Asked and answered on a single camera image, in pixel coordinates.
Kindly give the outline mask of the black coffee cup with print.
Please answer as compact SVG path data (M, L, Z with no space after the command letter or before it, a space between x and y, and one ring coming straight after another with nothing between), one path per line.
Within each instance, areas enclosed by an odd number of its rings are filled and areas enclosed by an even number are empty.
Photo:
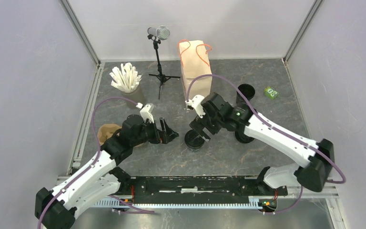
M184 142L190 149L199 149L205 144L205 140L194 130L189 130L185 134Z

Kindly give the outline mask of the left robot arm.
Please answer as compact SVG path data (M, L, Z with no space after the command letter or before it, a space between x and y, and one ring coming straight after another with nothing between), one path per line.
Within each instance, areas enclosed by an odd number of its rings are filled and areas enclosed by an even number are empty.
M147 142L168 144L179 136L164 118L160 118L160 124L157 128L155 121L129 115L121 128L115 130L75 174L52 189L41 188L35 198L37 228L69 229L81 213L103 197L115 192L126 194L131 188L129 179L117 177L109 184L99 180L129 157L134 147Z

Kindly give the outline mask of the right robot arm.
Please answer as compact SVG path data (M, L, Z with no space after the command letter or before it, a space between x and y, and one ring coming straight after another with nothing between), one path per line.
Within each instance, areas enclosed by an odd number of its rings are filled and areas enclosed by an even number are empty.
M185 102L197 116L190 127L205 141L222 128L234 132L237 141L248 143L260 140L293 160L293 164L281 167L265 167L258 176L256 189L263 195L275 188L300 184L313 191L321 192L328 182L334 167L334 144L323 139L317 142L295 134L266 119L260 112L253 111L248 102L231 105L219 94L207 97L196 95Z

